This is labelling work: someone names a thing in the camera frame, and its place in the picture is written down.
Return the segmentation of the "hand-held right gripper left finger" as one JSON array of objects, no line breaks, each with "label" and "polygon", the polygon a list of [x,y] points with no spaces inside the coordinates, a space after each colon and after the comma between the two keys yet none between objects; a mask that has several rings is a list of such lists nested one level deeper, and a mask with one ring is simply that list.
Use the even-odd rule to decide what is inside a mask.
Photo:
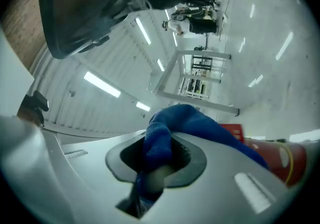
[{"label": "hand-held right gripper left finger", "polygon": [[16,116],[0,118],[0,169],[20,202],[44,224],[82,224],[80,178],[58,140]]}]

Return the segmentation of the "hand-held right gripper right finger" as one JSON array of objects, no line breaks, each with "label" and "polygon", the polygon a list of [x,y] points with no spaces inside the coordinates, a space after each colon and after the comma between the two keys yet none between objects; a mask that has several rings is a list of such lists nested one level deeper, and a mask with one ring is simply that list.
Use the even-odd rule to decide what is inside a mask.
[{"label": "hand-held right gripper right finger", "polygon": [[174,133],[177,171],[163,177],[154,204],[139,202],[134,182],[143,130],[113,138],[60,144],[48,151],[46,212],[53,224],[265,224],[278,213],[286,186],[241,152]]}]

